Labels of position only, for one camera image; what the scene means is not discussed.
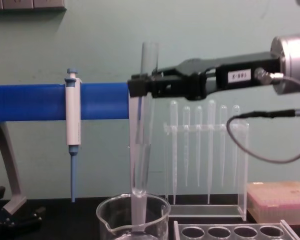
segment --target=blue foam roller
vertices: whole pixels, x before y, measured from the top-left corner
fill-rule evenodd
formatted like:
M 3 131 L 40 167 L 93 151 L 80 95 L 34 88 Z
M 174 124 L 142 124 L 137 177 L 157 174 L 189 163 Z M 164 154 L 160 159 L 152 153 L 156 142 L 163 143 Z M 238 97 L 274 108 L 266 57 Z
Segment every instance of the blue foam roller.
M 127 119 L 126 83 L 83 83 L 81 119 Z M 0 85 L 0 122 L 66 119 L 64 84 Z

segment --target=pipette rack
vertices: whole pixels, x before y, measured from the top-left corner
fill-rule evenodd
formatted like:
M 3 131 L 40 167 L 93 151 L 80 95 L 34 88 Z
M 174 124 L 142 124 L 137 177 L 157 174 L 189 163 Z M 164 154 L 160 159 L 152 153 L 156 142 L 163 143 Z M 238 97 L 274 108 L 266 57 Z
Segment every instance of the pipette rack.
M 286 221 L 264 224 L 178 224 L 174 240 L 300 240 Z
M 165 197 L 169 200 L 169 195 L 173 195 L 169 201 L 170 217 L 241 217 L 245 221 L 248 155 L 228 136 L 227 106 L 220 105 L 219 114 L 216 114 L 214 100 L 191 107 L 179 107 L 178 102 L 172 100 L 169 107 L 169 124 L 163 126 L 163 148 Z M 232 116 L 238 114 L 240 107 L 234 105 Z M 237 139 L 248 147 L 249 124 L 235 120 L 230 127 Z M 219 205 L 210 201 L 210 195 L 219 194 L 224 198 L 227 197 L 224 194 L 237 195 L 237 203 Z M 182 198 L 178 195 L 195 195 L 195 204 L 178 204 Z

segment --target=metal cylinder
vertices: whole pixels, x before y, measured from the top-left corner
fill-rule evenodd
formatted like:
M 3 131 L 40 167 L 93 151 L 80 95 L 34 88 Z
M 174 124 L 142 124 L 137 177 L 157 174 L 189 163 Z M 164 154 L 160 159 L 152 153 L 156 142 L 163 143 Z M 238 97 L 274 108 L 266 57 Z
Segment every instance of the metal cylinder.
M 272 40 L 271 52 L 280 57 L 281 72 L 300 80 L 300 34 L 277 36 Z M 286 81 L 273 86 L 280 94 L 300 92 L 300 87 Z

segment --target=cable connector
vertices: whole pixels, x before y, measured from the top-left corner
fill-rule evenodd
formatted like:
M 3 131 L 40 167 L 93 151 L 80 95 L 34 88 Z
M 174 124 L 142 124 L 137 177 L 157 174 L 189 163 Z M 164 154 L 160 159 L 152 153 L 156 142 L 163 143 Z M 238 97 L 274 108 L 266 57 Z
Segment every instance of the cable connector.
M 275 80 L 282 80 L 284 78 L 284 74 L 281 72 L 267 72 L 263 68 L 259 67 L 254 71 L 254 77 L 258 79 L 262 85 L 270 85 Z

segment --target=sensor label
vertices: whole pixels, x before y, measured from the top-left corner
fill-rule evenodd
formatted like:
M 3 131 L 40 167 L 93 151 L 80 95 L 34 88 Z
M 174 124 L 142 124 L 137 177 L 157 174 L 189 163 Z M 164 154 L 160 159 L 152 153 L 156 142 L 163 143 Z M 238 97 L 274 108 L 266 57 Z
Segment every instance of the sensor label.
M 228 72 L 228 83 L 251 80 L 251 69 Z

